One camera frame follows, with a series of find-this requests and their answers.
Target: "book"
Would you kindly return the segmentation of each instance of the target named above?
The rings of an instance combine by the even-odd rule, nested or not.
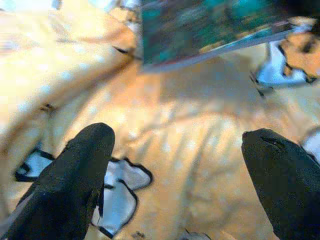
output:
[[[293,31],[272,0],[142,0],[145,72],[171,71]]]

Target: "teal book cover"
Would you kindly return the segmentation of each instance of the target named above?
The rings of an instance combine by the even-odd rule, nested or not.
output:
[[[271,0],[142,0],[143,68],[186,66],[284,38],[292,30]]]

